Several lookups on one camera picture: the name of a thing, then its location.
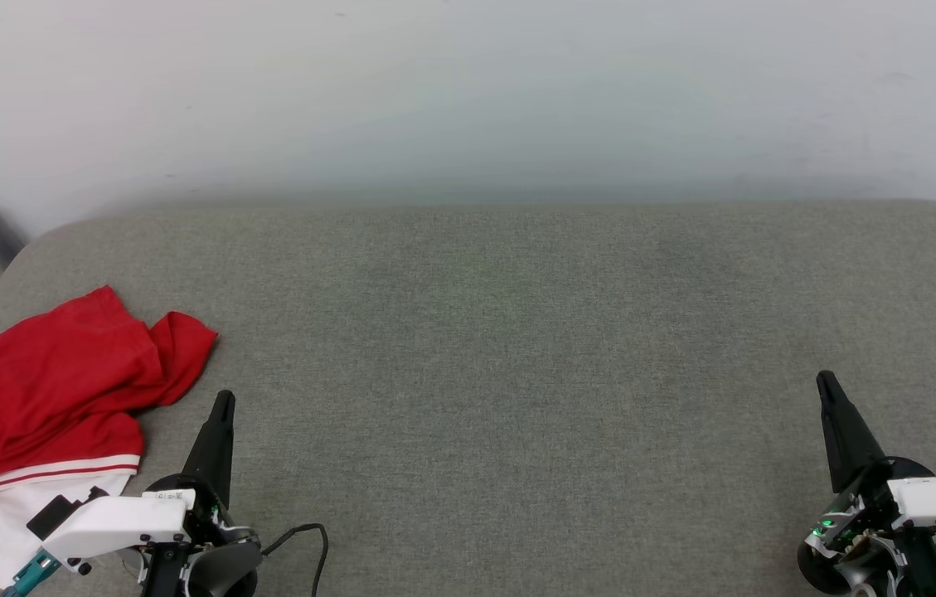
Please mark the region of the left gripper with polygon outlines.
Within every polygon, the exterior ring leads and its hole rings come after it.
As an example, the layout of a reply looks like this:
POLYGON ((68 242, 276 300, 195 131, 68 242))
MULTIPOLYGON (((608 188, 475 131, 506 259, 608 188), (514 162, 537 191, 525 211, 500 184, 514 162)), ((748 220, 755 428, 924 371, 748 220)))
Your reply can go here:
POLYGON ((258 533, 232 522, 231 472, 236 397, 221 390, 200 428, 181 473, 149 485, 171 498, 194 492, 182 530, 145 541, 139 576, 142 596, 252 596, 263 562, 258 533))

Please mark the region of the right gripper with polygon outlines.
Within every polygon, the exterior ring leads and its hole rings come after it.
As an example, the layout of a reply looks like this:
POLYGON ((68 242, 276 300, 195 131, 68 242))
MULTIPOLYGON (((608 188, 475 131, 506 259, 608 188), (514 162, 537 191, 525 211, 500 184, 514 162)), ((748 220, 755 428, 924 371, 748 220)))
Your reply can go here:
POLYGON ((887 457, 834 371, 816 377, 834 502, 798 547, 798 570, 835 596, 936 596, 936 524, 900 520, 891 483, 923 483, 926 466, 887 457))

